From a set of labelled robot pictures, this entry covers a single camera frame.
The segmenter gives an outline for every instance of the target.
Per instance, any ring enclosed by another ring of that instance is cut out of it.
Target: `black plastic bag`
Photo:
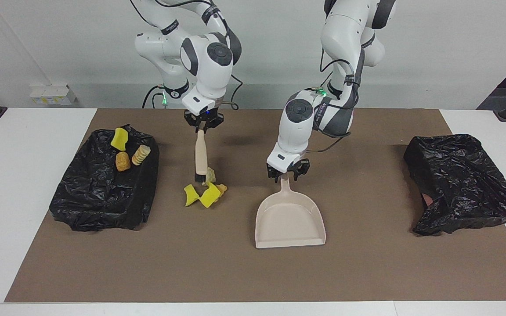
[[[99,129],[91,133],[74,156],[52,202],[54,219],[68,224],[72,230],[88,231],[103,228],[133,230],[147,222],[155,196],[159,148],[154,138],[130,126],[126,152],[132,157],[141,144],[151,152],[140,164],[124,172],[116,170],[119,152],[111,146],[114,130]]]
[[[414,137],[404,159],[424,197],[413,232],[428,236],[506,223],[505,178],[476,138]]]

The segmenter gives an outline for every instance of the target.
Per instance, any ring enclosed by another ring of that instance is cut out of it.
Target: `brown table surface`
[[[292,183],[319,206],[327,243],[255,248],[255,215],[279,187],[265,160],[281,111],[223,111],[209,164],[229,187],[184,207],[195,134],[182,110],[98,110],[88,128],[124,124],[160,144],[157,192],[137,231],[72,232],[46,216],[7,302],[506,300],[506,228],[418,237],[423,210],[402,155],[413,136],[451,134],[438,110],[357,109],[352,136]],[[310,148],[333,140],[319,133]]]

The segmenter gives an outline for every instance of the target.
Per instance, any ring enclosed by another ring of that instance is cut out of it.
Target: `dustpan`
[[[325,244],[325,226],[318,206],[304,194],[290,190],[287,174],[281,190],[261,203],[255,220],[257,248]]]

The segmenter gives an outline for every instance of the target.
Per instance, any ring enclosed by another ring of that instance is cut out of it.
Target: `gray joint cap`
[[[206,51],[208,52],[210,59],[215,61],[220,66],[225,67],[231,64],[233,55],[231,54],[231,50],[226,45],[222,43],[212,43],[208,45]]]
[[[294,99],[286,104],[286,116],[294,123],[300,123],[311,117],[314,110],[304,99]]]

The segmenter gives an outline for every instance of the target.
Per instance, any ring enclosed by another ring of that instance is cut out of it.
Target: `wooden handle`
[[[195,172],[205,176],[208,172],[208,156],[206,154],[206,142],[204,141],[204,131],[199,129],[196,134],[195,145]]]

